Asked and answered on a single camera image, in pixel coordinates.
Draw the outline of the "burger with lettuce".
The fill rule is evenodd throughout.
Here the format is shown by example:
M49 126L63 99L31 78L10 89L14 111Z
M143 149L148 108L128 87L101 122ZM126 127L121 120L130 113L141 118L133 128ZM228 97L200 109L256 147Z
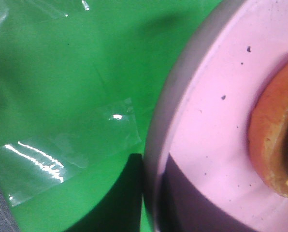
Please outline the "burger with lettuce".
M248 141L258 176L288 198L288 61L260 95L251 114Z

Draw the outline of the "pink speckled plate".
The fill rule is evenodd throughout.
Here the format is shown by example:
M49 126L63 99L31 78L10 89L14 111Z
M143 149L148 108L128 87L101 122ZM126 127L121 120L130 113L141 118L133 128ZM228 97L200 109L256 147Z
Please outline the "pink speckled plate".
M288 0L224 0L171 70L148 131L145 206L161 231L167 180L186 232L288 232L288 198L256 174L247 150L250 114L288 61Z

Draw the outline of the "clear tape patch front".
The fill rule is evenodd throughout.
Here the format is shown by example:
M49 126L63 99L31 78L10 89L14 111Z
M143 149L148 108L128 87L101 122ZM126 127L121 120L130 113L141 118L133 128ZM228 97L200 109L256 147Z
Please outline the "clear tape patch front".
M116 101L57 131L0 146L0 187L18 206L140 142L131 98Z

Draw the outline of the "clear tape patch right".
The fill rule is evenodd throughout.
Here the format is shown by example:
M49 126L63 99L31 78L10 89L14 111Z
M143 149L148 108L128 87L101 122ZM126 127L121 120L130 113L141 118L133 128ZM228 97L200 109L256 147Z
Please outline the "clear tape patch right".
M89 10L86 0L0 0L0 34Z

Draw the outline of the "clear tape patch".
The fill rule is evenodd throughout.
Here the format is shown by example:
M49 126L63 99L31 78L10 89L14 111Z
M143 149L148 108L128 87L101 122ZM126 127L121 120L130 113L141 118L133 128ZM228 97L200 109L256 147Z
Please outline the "clear tape patch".
M116 101L57 131L0 146L0 187L18 206L140 142L131 98Z
M89 10L86 0L0 0L0 34Z

